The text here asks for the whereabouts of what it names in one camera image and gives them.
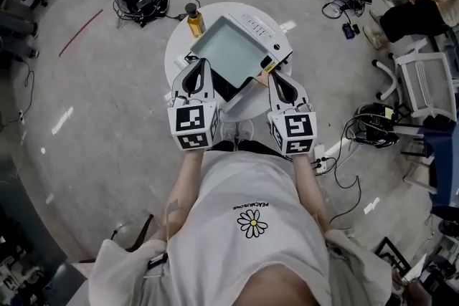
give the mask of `power strip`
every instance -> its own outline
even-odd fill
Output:
[[[314,158],[320,160],[321,167],[316,168],[316,173],[323,173],[327,171],[327,162],[322,161],[322,158],[325,157],[325,146],[323,144],[318,144],[314,147]]]

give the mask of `white t-shirt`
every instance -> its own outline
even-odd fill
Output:
[[[438,10],[443,18],[443,21],[454,27],[459,24],[459,0],[448,0],[443,3],[437,3]]]
[[[148,252],[161,258],[163,242],[148,242],[137,255],[105,241],[90,278],[91,305],[230,306],[250,276],[271,264],[293,270],[321,306],[384,305],[390,266],[337,230],[327,232],[327,249],[288,171],[291,164],[273,156],[205,153],[199,197],[167,244],[168,262],[146,269]]]

